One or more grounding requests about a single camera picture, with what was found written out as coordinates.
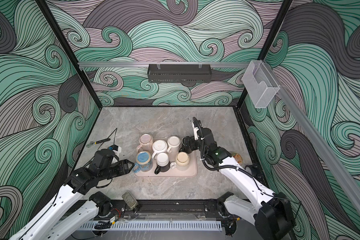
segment blue mug handle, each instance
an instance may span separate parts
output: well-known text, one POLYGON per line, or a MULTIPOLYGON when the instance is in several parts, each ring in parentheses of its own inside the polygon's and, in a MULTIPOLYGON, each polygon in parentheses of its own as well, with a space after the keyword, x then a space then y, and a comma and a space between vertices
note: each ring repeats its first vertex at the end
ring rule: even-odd
POLYGON ((139 164, 135 162, 135 166, 133 167, 133 172, 136 173, 138 171, 140 171, 139 164))

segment tray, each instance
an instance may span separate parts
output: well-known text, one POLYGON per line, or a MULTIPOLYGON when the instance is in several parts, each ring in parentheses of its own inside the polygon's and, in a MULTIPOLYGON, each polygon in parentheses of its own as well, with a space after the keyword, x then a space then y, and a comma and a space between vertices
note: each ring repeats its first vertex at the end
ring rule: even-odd
MULTIPOLYGON (((168 138, 154 138, 154 141, 156 140, 164 140, 165 142, 168 141, 168 138)), ((174 162, 176 159, 176 155, 178 152, 171 152, 168 154, 169 156, 169 162, 174 162)), ((155 174, 155 169, 157 167, 156 160, 152 159, 153 161, 153 167, 148 172, 142 172, 138 171, 137 173, 134 173, 136 177, 194 177, 197 174, 197 165, 196 165, 196 153, 195 151, 188 154, 189 156, 189 168, 186 171, 180 171, 177 168, 169 169, 166 172, 159 172, 158 174, 155 174)))

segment white mug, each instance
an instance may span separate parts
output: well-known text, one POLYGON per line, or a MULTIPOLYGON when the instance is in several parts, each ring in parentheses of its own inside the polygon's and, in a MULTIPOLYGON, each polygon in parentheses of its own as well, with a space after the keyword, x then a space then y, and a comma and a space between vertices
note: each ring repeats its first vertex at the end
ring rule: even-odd
POLYGON ((149 134, 143 134, 139 138, 139 145, 137 146, 137 151, 151 151, 153 144, 154 138, 149 134))
POLYGON ((168 145, 164 140, 156 140, 152 145, 152 150, 154 153, 152 154, 152 158, 155 157, 156 154, 161 152, 167 152, 168 145))
POLYGON ((179 152, 176 160, 171 162, 171 169, 177 168, 180 171, 185 171, 189 168, 190 159, 186 152, 179 152))
POLYGON ((180 138, 178 138, 176 136, 172 136, 172 137, 168 138, 167 153, 170 153, 170 152, 178 153, 178 151, 180 149, 180 145, 181 145, 180 138))

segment swirl patterned wall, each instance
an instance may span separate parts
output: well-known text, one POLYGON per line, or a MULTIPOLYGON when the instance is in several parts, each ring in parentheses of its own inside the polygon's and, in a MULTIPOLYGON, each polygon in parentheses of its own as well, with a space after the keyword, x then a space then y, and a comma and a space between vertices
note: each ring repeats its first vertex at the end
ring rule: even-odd
MULTIPOLYGON (((309 0, 299 0, 300 4, 309 0)), ((47 0, 79 61, 258 58, 282 0, 47 0)), ((105 106, 233 105, 245 69, 211 83, 149 83, 146 68, 87 68, 105 106)))
POLYGON ((0 0, 0 239, 56 193, 99 109, 34 0, 0 0))
MULTIPOLYGON (((293 6, 266 62, 360 186, 360 0, 293 6)), ((283 100, 245 105, 270 187, 303 203, 297 238, 359 240, 360 216, 283 100)))

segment mug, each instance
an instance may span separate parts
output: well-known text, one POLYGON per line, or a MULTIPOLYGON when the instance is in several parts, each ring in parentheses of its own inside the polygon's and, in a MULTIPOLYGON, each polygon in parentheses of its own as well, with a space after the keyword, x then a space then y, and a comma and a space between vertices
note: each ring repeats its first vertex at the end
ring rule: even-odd
POLYGON ((152 150, 154 153, 152 154, 152 158, 155 157, 156 154, 161 152, 166 152, 168 149, 168 145, 164 140, 156 140, 152 145, 152 150))
POLYGON ((136 156, 136 162, 133 169, 133 172, 136 173, 138 171, 148 172, 153 167, 153 162, 151 158, 151 154, 147 151, 139 152, 136 156))
POLYGON ((172 137, 168 138, 167 153, 170 153, 170 152, 178 153, 178 151, 180 149, 180 145, 181 145, 180 138, 178 138, 176 136, 172 136, 172 137))
POLYGON ((176 160, 170 164, 171 169, 175 167, 180 171, 185 171, 189 168, 190 159, 186 152, 179 152, 176 160))
POLYGON ((157 167, 155 169, 155 174, 159 172, 166 172, 170 169, 169 166, 169 156, 166 152, 161 152, 156 156, 157 167))
POLYGON ((154 143, 154 138, 149 134, 143 134, 139 138, 139 145, 137 146, 137 151, 140 149, 143 151, 150 151, 154 143))

